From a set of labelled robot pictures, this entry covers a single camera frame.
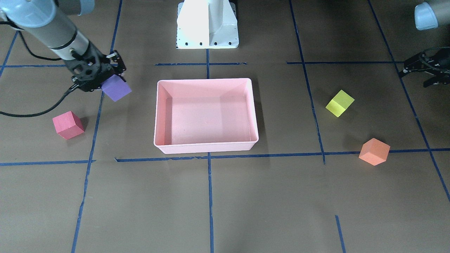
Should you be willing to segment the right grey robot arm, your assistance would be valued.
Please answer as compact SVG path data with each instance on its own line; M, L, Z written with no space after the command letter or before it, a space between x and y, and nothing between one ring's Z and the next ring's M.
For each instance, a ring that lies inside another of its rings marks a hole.
M32 34L62 59L76 88L102 89L117 96L131 89L122 73L126 67L116 50L103 54L69 19L95 8L93 0L2 0L1 13L16 28Z

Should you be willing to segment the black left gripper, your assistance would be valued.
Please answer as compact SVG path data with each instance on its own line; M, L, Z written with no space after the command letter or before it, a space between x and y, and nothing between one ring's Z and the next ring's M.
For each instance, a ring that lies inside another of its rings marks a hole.
M423 82L423 87L450 83L450 50L437 49L436 53L428 56L427 52L432 49L425 49L404 61L403 70L398 75L402 79L407 74L414 72L425 72L432 77Z

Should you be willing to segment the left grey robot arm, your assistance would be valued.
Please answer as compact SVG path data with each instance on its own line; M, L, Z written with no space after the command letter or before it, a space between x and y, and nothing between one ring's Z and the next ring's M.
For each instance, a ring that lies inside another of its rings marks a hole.
M415 27L419 31L435 29L450 23L450 2L448 0L427 0L414 9ZM415 72L432 75L423 82L423 87L432 85L448 85L450 78L449 46L431 47L422 50L406 59L403 69L398 73L400 78Z

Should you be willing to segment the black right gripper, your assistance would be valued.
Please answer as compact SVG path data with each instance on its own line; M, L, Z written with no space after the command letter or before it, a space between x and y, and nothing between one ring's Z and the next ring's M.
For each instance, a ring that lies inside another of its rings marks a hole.
M92 42L82 55L72 51L74 59L66 60L65 66L72 73L73 85L69 88L72 92L80 89L84 92L92 92L102 88L102 83L112 76L119 76L127 70L126 65L117 50L109 55L103 54Z

